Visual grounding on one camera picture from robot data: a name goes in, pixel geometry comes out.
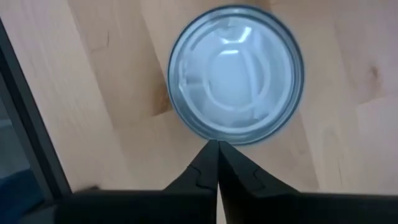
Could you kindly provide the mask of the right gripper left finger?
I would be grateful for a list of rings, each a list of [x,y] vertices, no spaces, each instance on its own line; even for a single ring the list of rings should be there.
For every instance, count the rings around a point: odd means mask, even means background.
[[[208,141],[163,190],[87,190],[61,201],[56,223],[215,223],[219,144]]]

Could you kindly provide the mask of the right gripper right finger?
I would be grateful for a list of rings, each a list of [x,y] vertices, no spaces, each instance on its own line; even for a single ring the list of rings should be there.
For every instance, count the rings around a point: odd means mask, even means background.
[[[300,192],[225,141],[218,180],[228,223],[397,223],[397,196]]]

